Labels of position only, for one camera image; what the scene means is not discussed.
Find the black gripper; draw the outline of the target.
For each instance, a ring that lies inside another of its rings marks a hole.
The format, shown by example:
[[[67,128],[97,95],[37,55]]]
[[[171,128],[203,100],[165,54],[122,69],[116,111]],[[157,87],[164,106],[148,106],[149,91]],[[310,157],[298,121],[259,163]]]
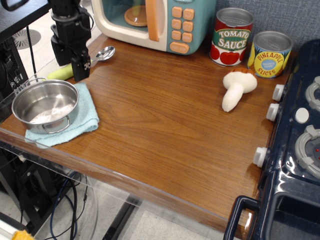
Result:
[[[55,24],[51,26],[51,45],[59,66],[71,63],[73,77],[80,82],[90,76],[91,57],[86,44],[91,38],[91,15],[77,6],[63,10],[54,8],[51,14]],[[73,50],[83,50],[74,55]]]

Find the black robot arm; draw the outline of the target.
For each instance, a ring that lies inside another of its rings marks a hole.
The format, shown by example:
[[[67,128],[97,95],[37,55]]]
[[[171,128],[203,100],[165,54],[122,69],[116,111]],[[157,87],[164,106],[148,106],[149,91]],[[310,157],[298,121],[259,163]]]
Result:
[[[91,38],[91,15],[79,0],[51,0],[51,45],[59,66],[71,64],[74,80],[90,76],[91,58],[87,41]]]

